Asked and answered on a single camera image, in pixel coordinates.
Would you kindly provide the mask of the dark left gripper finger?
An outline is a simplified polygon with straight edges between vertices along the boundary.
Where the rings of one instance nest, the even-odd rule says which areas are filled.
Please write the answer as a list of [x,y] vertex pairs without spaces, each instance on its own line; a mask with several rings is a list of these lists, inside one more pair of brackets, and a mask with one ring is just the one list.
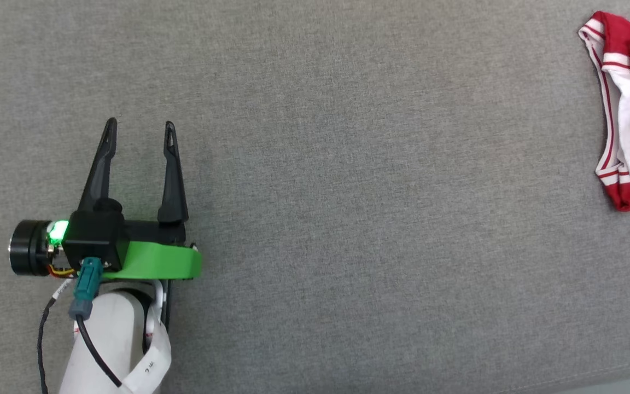
[[170,121],[165,125],[164,156],[165,182],[157,221],[163,224],[184,223],[189,220],[189,212],[178,151],[177,130]]
[[103,128],[78,205],[79,211],[121,213],[123,210],[120,202],[108,196],[110,167],[116,152],[117,127],[117,120],[111,117]]

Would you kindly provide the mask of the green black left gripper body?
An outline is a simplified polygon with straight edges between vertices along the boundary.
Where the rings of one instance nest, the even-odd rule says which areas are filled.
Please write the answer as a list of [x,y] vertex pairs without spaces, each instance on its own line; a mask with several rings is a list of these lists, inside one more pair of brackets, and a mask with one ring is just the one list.
[[108,280],[191,280],[202,272],[202,255],[187,246],[183,223],[126,223],[129,245],[120,271],[105,270]]

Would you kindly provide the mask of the red and white basketball jersey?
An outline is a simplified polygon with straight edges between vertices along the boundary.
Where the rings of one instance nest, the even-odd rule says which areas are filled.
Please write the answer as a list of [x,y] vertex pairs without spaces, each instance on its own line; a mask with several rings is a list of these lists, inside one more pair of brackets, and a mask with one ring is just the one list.
[[597,70],[606,143],[596,175],[615,209],[630,211],[630,21],[597,11],[579,29]]

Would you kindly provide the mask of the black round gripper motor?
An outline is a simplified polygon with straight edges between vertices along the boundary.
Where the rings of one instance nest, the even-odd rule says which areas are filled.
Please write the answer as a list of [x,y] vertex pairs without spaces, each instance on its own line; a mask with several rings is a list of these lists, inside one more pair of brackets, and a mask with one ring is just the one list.
[[17,275],[70,277],[73,269],[62,248],[68,221],[26,219],[15,227],[8,258]]

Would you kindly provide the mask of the white label tag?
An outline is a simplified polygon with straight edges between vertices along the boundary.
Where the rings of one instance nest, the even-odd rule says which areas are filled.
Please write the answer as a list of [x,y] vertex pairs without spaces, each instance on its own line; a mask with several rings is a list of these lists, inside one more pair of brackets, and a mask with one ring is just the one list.
[[163,318],[167,304],[167,286],[162,280],[150,280],[150,296],[143,325],[143,357],[121,381],[121,394],[160,394],[161,384],[172,364],[172,346]]

